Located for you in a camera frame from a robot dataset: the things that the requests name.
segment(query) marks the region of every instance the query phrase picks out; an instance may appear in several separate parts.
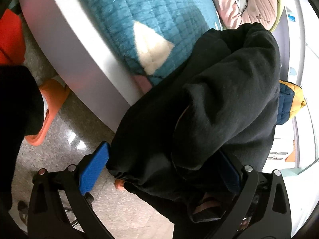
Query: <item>quilted blanket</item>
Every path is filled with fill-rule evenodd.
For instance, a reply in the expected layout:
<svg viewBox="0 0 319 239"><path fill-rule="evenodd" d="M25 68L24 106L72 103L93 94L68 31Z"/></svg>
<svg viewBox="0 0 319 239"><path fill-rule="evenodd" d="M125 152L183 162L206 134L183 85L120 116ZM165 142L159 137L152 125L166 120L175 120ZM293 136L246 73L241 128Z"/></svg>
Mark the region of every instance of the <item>quilted blanket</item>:
<svg viewBox="0 0 319 239"><path fill-rule="evenodd" d="M221 29L212 0L83 0L102 36L146 92Z"/></svg>

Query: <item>tile floor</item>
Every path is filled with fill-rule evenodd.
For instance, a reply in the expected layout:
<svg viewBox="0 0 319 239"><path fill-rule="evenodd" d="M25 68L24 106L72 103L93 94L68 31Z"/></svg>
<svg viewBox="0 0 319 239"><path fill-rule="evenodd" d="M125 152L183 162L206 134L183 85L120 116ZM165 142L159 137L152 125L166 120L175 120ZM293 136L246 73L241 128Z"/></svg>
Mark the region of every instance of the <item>tile floor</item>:
<svg viewBox="0 0 319 239"><path fill-rule="evenodd" d="M56 72L37 45L22 16L21 18L27 48L24 64L37 83L41 84L55 76ZM69 138L73 133L76 137L71 141ZM12 183L14 204L10 211L20 227L26 230L18 216L17 202L29 202L34 172L42 167L49 171L58 171L69 164L76 164L85 154L93 152L102 140L111 142L113 136L114 133L71 93L42 145L33 147L24 141L21 146ZM172 238L172 223L135 195L117 191L113 182L114 178L104 169L92 195L95 198L95 213L116 239ZM65 195L62 195L62 199L67 206Z"/></svg>

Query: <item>blue gripper pad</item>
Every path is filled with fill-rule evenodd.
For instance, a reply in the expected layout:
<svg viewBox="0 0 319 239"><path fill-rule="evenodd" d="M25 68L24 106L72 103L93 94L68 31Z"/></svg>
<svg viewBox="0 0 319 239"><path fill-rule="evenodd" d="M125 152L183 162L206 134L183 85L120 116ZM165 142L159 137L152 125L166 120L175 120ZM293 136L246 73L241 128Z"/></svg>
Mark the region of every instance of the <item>blue gripper pad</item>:
<svg viewBox="0 0 319 239"><path fill-rule="evenodd" d="M91 191L109 159L109 143L102 142L94 151L93 157L84 170L80 173L79 190L82 195Z"/></svg>

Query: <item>person's leg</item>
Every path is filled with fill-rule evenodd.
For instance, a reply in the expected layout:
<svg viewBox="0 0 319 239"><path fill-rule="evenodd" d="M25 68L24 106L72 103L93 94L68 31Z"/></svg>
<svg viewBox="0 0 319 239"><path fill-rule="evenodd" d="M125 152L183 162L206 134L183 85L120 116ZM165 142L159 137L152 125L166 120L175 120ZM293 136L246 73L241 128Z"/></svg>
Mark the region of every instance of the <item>person's leg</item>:
<svg viewBox="0 0 319 239"><path fill-rule="evenodd" d="M11 183L23 138L36 135L44 119L43 98L24 66L0 66L0 198L12 206Z"/></svg>

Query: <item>red fabric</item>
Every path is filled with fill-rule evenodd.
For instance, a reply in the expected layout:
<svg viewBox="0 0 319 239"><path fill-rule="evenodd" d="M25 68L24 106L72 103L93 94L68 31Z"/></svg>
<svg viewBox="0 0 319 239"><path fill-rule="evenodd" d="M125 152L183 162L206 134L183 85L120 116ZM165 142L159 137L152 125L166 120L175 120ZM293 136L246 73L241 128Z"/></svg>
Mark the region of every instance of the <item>red fabric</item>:
<svg viewBox="0 0 319 239"><path fill-rule="evenodd" d="M7 9L0 19L0 65L20 65L24 62L26 45L22 22Z"/></svg>

